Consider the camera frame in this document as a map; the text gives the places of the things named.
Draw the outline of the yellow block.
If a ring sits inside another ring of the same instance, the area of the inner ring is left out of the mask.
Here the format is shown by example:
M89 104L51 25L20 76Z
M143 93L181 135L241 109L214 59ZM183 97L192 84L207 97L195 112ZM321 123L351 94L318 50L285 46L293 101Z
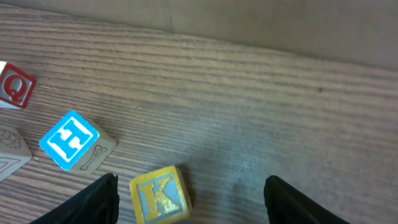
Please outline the yellow block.
M175 166L135 177L129 188L138 224L175 223L190 216L192 203Z

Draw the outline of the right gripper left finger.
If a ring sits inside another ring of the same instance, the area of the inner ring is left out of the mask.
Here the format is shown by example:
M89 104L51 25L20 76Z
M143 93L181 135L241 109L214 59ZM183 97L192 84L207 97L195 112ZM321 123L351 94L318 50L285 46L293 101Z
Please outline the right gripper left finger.
M107 173L31 224L116 224L118 176Z

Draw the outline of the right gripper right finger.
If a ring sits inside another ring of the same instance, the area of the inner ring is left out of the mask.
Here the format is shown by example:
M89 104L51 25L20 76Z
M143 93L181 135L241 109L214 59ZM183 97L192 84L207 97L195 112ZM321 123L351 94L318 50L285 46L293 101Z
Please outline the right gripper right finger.
M264 203L270 224L348 224L276 175L266 179Z

